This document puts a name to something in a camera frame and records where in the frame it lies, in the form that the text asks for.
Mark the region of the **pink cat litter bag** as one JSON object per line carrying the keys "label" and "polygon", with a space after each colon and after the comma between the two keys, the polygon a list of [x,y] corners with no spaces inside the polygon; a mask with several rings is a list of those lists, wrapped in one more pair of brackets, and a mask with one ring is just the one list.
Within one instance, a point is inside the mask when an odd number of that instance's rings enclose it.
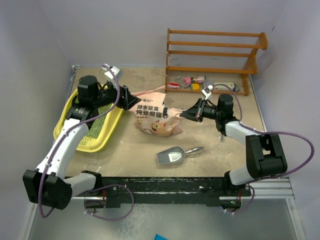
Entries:
{"label": "pink cat litter bag", "polygon": [[180,122],[183,120],[180,114],[183,111],[165,106],[166,94],[161,92],[164,89],[165,86],[160,86],[133,93],[140,98],[140,102],[129,111],[135,116],[135,128],[141,132],[158,137],[169,137],[183,132],[180,128]]}

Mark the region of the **grey ruler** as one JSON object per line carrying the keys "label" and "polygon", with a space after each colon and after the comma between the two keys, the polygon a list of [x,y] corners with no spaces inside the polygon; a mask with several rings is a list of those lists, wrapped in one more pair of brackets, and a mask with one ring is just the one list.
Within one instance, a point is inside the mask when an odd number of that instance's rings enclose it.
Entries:
{"label": "grey ruler", "polygon": [[221,141],[221,142],[224,142],[225,139],[226,139],[226,137],[225,137],[224,135],[221,135],[221,136],[220,136],[220,141]]}

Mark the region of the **silver metal scoop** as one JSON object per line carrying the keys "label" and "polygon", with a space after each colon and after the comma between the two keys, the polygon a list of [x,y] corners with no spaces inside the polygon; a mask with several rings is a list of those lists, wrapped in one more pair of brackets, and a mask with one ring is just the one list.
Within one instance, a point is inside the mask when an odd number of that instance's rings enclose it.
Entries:
{"label": "silver metal scoop", "polygon": [[197,146],[189,150],[184,150],[180,146],[174,146],[156,154],[156,160],[159,165],[176,164],[182,162],[186,155],[203,150],[202,146]]}

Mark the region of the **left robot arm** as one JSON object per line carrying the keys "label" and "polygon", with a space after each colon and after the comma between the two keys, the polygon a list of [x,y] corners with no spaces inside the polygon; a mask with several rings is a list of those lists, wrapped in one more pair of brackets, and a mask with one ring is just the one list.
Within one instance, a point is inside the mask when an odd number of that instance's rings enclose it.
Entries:
{"label": "left robot arm", "polygon": [[101,85],[95,76],[81,77],[58,138],[44,160],[22,176],[29,201],[63,210],[71,198],[83,192],[91,196],[101,194],[103,184],[99,173],[85,170],[74,177],[65,177],[70,160],[93,122],[101,117],[99,108],[110,106],[127,111],[140,101],[118,82]]}

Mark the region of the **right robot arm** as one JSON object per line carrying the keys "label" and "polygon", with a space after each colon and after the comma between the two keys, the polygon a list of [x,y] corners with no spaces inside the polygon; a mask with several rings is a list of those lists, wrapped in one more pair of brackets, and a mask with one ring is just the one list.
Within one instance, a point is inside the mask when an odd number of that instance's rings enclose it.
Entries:
{"label": "right robot arm", "polygon": [[180,117],[194,122],[204,118],[214,120],[222,136],[232,138],[245,146],[245,165],[225,174],[228,180],[222,183],[222,190],[228,196],[235,195],[240,185],[263,177],[283,174],[288,169],[287,160],[279,135],[257,133],[244,126],[234,116],[233,97],[221,94],[217,105],[199,98],[194,106],[183,110]]}

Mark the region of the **red white small box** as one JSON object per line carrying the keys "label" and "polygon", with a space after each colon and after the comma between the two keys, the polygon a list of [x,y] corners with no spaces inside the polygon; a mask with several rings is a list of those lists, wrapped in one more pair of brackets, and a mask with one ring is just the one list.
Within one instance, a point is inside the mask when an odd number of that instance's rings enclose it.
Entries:
{"label": "red white small box", "polygon": [[167,88],[168,89],[179,89],[180,85],[178,83],[168,82],[167,83]]}

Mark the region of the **green white box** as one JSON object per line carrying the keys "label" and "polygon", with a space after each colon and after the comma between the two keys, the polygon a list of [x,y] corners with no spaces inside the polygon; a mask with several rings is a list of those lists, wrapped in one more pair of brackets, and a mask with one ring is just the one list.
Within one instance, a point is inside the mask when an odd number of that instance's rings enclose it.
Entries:
{"label": "green white box", "polygon": [[214,83],[214,90],[217,91],[228,91],[231,89],[232,91],[237,91],[237,86],[234,82],[215,82]]}

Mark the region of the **yellow green litter box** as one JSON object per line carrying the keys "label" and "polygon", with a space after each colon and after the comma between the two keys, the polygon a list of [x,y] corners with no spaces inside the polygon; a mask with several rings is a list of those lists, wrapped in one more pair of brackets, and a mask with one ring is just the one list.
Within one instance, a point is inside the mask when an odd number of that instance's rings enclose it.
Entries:
{"label": "yellow green litter box", "polygon": [[[64,105],[60,119],[58,120],[54,130],[53,137],[56,140],[63,129],[64,122],[66,120],[66,115],[70,109],[74,97],[78,95],[78,91],[74,90],[66,104]],[[77,151],[85,153],[95,153],[102,150],[108,140],[111,138],[114,130],[116,129],[124,110],[118,107],[115,107],[107,115],[104,115],[93,122],[91,129],[88,133],[82,138],[78,144]]]}

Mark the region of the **clear round jar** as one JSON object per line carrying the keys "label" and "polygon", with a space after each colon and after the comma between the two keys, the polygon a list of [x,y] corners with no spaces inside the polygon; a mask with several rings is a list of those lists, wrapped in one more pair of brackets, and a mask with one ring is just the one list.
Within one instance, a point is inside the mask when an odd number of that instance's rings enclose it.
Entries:
{"label": "clear round jar", "polygon": [[205,79],[202,83],[203,88],[209,88],[209,86],[214,86],[214,83],[209,80],[209,79]]}

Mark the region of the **orange wooden shelf rack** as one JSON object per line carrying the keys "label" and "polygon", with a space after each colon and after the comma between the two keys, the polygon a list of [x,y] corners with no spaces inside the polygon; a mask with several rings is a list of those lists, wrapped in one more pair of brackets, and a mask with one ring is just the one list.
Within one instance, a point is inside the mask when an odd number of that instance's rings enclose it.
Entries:
{"label": "orange wooden shelf rack", "polygon": [[[235,38],[256,38],[255,43],[230,43],[230,42],[200,42],[200,41],[182,41],[172,40],[171,35],[193,35],[193,36],[215,36],[215,37],[235,37]],[[214,73],[214,74],[237,74],[241,76],[243,91],[238,95],[248,96],[249,76],[258,73],[257,52],[258,50],[267,50],[268,39],[264,32],[261,33],[243,33],[243,32],[219,32],[219,31],[199,31],[199,30],[175,30],[167,29],[166,37],[166,63],[165,63],[165,92],[185,92],[192,93],[192,90],[176,89],[169,87],[169,72],[195,72],[195,73]],[[195,51],[195,50],[172,50],[171,46],[184,47],[206,47],[206,48],[230,48],[230,49],[250,49],[249,53],[235,52],[214,52],[214,51]],[[195,66],[173,66],[170,65],[169,57],[172,55],[182,56],[205,56],[205,57],[227,57],[227,58],[245,58],[246,62],[240,68],[226,68],[217,66],[195,67]]]}

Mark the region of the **blue object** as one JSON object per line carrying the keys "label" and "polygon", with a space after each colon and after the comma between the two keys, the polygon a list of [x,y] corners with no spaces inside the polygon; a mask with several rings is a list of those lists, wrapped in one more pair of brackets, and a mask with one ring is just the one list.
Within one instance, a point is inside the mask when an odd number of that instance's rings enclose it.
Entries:
{"label": "blue object", "polygon": [[155,237],[154,237],[154,240],[168,240],[167,238],[159,235],[159,234],[156,234]]}

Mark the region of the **black base frame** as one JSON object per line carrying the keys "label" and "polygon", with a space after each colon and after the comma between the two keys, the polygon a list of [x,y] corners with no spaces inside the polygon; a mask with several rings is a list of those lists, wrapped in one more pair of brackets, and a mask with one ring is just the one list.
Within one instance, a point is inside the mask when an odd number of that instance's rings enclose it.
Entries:
{"label": "black base frame", "polygon": [[232,185],[224,177],[102,177],[103,190],[79,194],[85,200],[105,201],[106,208],[121,204],[182,204],[207,207],[230,206],[231,201],[251,196],[243,185]]}

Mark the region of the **aluminium rail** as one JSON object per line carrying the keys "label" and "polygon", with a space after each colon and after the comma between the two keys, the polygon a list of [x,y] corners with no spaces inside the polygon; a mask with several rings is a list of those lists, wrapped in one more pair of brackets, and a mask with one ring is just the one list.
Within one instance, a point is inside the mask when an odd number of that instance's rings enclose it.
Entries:
{"label": "aluminium rail", "polygon": [[257,199],[293,199],[294,192],[289,178],[265,179],[249,184]]}

